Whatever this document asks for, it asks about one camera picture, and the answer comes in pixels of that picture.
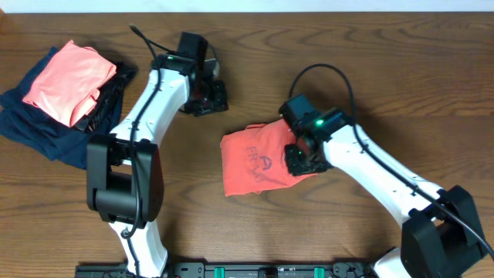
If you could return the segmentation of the red printed t-shirt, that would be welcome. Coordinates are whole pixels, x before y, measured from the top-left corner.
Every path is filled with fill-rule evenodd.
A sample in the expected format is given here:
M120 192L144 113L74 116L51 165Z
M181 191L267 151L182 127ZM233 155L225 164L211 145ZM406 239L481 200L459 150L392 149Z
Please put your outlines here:
M284 147L294 142L284 120L225 135L220 142L225 196L290 188L307 178L291 175L286 166Z

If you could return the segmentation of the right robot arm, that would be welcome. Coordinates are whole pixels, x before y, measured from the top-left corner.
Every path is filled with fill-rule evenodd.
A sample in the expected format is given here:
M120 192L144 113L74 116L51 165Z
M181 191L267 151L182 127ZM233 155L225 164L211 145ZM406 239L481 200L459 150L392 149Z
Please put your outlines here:
M338 168L380 202L401 227L401 244L364 271L366 277L460 277L493 254L473 197L445 190L406 168L376 145L342 110L316 110L303 95L279 113L295 135L285 147L291 175Z

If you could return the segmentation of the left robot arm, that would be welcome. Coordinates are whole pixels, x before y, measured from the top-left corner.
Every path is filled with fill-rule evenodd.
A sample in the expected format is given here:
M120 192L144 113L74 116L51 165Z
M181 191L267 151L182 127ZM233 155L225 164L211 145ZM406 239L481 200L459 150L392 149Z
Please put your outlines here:
M203 36L183 32L176 50L154 55L148 82L130 113L87 145L86 200L118 235L127 263L78 266L77 277L164 277L168 251L156 218L164 200L159 147L177 113L201 117L228 109L217 58Z

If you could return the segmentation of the folded black patterned garment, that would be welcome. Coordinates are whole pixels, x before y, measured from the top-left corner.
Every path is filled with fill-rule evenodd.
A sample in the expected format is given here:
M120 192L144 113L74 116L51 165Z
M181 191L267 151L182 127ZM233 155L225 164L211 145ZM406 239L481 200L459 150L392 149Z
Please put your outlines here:
M118 123L125 88L137 74L135 65L116 62L117 71L113 77L99 88L100 95L96 106L72 127L85 134L93 132L109 133Z

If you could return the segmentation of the folded pink shirt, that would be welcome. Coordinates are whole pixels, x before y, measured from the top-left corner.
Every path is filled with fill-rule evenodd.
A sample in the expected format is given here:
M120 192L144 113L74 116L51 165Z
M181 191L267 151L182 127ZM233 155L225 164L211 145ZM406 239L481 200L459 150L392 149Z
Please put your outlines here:
M116 73L117 66L94 48L70 40L35 78L22 102L72 127L96 107L101 86Z

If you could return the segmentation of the folded navy blue garment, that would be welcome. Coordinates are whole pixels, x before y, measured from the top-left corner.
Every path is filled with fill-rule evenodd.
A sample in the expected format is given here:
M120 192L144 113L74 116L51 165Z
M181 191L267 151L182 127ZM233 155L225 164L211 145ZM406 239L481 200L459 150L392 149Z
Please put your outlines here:
M1 95L1 135L34 148L51 161L58 160L86 169L86 146L94 134L103 133L85 134L75 131L52 119L39 108L22 102L35 78L58 51L53 46L27 72L17 87Z

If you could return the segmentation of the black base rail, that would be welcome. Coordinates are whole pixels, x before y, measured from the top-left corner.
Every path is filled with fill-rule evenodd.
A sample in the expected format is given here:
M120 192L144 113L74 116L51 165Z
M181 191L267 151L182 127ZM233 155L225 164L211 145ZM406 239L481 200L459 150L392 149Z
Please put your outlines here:
M138 263L134 265L82 265L75 278L371 278L376 274L364 263L334 264L207 264Z

